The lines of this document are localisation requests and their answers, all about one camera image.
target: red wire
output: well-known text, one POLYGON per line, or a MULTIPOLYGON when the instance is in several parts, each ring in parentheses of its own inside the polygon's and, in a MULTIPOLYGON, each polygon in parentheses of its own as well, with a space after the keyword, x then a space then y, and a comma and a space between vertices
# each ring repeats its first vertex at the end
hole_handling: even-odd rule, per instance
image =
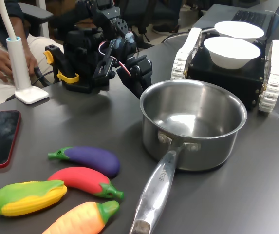
MULTIPOLYGON (((102 43, 100 43, 100 45, 99 45, 99 47, 98 47, 98 51, 101 53, 101 54, 103 54, 104 55, 104 53, 102 53, 101 51, 100 51, 100 48, 101 48, 101 46, 104 44, 104 43, 106 43, 107 41, 105 40, 105 41, 103 41, 102 43)), ((124 66, 124 64, 123 63, 121 63, 120 61, 118 61, 118 63, 120 64, 120 66, 126 71, 126 73, 131 77, 131 73, 128 71, 128 69, 126 68, 126 66, 124 66)))

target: toy carrot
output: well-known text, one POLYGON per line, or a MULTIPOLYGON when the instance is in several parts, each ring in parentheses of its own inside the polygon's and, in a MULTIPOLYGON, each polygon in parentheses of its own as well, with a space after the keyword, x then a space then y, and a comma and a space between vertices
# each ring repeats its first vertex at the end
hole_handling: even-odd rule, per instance
POLYGON ((67 192, 60 180, 24 182, 0 189, 0 215, 18 216, 38 211, 58 202, 67 192))
POLYGON ((97 234, 119 209, 119 203, 85 202, 57 219, 43 234, 97 234))
POLYGON ((123 199, 110 180, 98 171, 87 167, 68 167, 52 174, 47 180, 62 180, 67 187, 77 188, 94 196, 123 199))

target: white bowl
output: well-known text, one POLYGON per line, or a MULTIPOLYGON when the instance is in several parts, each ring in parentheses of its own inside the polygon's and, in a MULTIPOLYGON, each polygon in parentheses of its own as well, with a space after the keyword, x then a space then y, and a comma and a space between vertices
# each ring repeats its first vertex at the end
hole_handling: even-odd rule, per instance
POLYGON ((264 31, 246 22, 224 21, 215 25, 215 30, 223 37, 243 39, 252 43, 264 36, 264 31))
POLYGON ((260 49, 242 39, 212 37, 204 41, 213 63, 226 69, 239 69, 260 55, 260 49))

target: orange toy carrot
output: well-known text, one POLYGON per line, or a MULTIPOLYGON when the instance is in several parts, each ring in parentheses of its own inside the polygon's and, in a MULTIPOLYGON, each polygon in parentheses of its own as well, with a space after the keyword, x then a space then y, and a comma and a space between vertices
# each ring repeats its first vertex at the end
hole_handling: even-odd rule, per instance
POLYGON ((97 234, 119 209, 119 203, 85 202, 57 219, 43 234, 97 234))

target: yellow toy corn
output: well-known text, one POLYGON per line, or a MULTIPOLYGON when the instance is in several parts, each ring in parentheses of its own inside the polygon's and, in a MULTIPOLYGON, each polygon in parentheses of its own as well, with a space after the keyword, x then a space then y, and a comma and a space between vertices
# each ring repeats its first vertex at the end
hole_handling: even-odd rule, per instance
POLYGON ((19 216, 58 202, 67 192, 61 180, 10 184, 0 189, 0 215, 19 216))
POLYGON ((85 202, 68 211, 43 234, 97 234, 119 209, 119 203, 85 202))

